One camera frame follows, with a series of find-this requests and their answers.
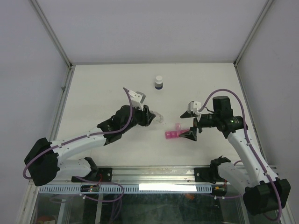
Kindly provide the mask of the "pink pill organizer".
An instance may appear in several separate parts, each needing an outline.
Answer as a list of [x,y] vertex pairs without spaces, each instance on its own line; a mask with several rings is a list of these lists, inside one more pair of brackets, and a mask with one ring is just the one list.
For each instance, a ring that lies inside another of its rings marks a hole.
[[166,139],[176,139],[176,138],[179,138],[179,136],[181,134],[188,132],[189,130],[190,130],[190,128],[182,128],[180,123],[176,123],[174,130],[165,132],[165,138]]

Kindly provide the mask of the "clear pill bottle orange cap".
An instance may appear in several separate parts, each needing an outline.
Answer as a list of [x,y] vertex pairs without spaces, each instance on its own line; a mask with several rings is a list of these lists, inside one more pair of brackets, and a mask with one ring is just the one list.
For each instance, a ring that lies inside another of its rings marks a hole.
[[155,115],[155,118],[152,120],[152,123],[162,124],[164,122],[163,115],[161,115],[161,114],[159,114],[157,112],[154,112],[154,115]]

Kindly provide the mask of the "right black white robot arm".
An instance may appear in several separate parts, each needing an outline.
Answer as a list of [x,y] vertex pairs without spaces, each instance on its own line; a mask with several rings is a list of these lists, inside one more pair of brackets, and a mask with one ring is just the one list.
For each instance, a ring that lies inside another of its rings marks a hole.
[[280,179],[254,149],[248,126],[242,116],[234,116],[229,97],[214,97],[213,111],[208,114],[202,114],[200,102],[192,101],[181,118],[193,118],[193,126],[180,137],[197,141],[203,128],[217,128],[233,146],[247,171],[242,173],[230,159],[221,156],[211,160],[208,170],[200,173],[201,179],[210,183],[228,181],[239,192],[251,215],[281,211],[286,206],[291,190],[289,182]]

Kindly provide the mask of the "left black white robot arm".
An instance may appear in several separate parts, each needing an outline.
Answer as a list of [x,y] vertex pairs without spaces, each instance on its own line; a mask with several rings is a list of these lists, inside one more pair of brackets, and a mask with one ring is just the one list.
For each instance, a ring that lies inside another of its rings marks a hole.
[[99,179],[99,170],[93,159],[84,157],[74,160],[72,156],[120,140],[131,128],[149,126],[155,118],[155,113],[147,105],[142,110],[124,105],[111,118],[82,136],[59,141],[41,138],[24,160],[25,171],[30,174],[28,178],[36,186],[68,177],[73,182],[79,182],[80,178],[95,182]]

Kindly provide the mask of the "white capped blue bottle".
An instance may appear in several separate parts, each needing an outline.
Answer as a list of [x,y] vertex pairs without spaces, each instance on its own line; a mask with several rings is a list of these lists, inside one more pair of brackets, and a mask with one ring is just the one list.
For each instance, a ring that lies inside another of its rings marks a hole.
[[162,76],[156,76],[155,78],[155,88],[157,90],[160,90],[163,88],[163,77]]

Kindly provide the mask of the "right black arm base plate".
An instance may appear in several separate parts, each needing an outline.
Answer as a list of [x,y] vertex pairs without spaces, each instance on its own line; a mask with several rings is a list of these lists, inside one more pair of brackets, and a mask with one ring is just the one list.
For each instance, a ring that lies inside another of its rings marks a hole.
[[223,181],[223,179],[219,177],[216,172],[210,167],[194,168],[194,178],[195,182],[209,182],[212,184]]

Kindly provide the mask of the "aluminium mounting rail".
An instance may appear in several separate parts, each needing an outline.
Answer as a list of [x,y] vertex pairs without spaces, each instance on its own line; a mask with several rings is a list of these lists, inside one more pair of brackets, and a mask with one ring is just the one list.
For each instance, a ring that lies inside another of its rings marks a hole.
[[[86,159],[67,161],[49,167],[30,165],[23,171],[24,178],[33,180],[36,186],[43,186],[51,181],[70,180],[73,176],[84,177],[92,169],[100,168],[93,161]],[[119,184],[137,184],[149,182],[187,183],[195,182],[193,167],[114,167],[112,180]]]

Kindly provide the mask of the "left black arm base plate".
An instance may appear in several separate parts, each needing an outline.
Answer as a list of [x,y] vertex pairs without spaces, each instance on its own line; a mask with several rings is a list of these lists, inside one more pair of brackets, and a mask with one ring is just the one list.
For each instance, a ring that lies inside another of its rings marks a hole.
[[111,182],[112,180],[112,168],[100,167],[96,169],[92,169],[86,176],[77,177],[73,176],[71,178],[71,182]]

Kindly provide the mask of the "left aluminium frame post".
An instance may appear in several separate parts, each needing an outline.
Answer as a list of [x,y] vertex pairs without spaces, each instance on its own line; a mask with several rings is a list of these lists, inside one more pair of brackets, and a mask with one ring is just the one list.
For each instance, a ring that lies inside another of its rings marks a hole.
[[61,42],[58,39],[58,36],[56,35],[54,29],[52,28],[49,20],[47,19],[46,14],[42,10],[39,2],[37,0],[29,0],[29,3],[31,4],[31,7],[33,8],[34,12],[36,13],[39,21],[43,25],[45,31],[47,32],[49,38],[51,39],[52,43],[54,44],[56,50],[58,51],[59,55],[61,56],[62,60],[68,67],[68,69],[71,69],[73,64],[69,57],[67,56]]

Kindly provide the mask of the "aluminium frame post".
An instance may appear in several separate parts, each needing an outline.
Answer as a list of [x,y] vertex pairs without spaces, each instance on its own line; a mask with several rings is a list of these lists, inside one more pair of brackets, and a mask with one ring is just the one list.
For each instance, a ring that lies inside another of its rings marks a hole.
[[42,10],[39,2],[37,0],[29,0],[29,3],[31,4],[31,7],[33,8],[34,12],[36,13],[39,21],[43,25],[45,31],[47,32],[49,38],[51,39],[52,43],[54,44],[56,50],[58,51],[59,55],[61,56],[62,60],[68,67],[68,69],[71,69],[73,64],[69,57],[67,56],[61,42],[58,39],[58,36],[56,35],[54,29],[52,28],[49,20],[47,19],[46,14]]
[[275,2],[274,0],[266,0],[261,12],[259,13],[257,19],[254,22],[253,27],[251,28],[244,44],[242,45],[237,57],[235,58],[235,60],[233,62],[235,67],[238,66],[239,62],[241,61],[243,55],[245,54],[247,48],[249,47],[250,43],[252,42],[257,30],[259,29],[260,25],[262,24],[264,18],[268,14],[268,11],[270,10],[270,8],[272,7],[274,2]]

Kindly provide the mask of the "right aluminium frame post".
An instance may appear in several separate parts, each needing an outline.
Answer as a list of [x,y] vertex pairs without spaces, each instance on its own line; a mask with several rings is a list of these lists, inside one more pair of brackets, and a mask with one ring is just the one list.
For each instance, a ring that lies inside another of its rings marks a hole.
[[268,14],[268,11],[270,10],[270,8],[272,7],[274,2],[275,2],[274,0],[266,0],[261,12],[259,13],[257,19],[254,22],[253,27],[251,28],[244,44],[242,45],[237,57],[235,58],[235,60],[233,62],[235,67],[238,66],[239,62],[241,61],[243,55],[245,54],[247,48],[249,47],[250,43],[252,42],[257,30],[259,29],[260,25],[262,24],[264,18]]

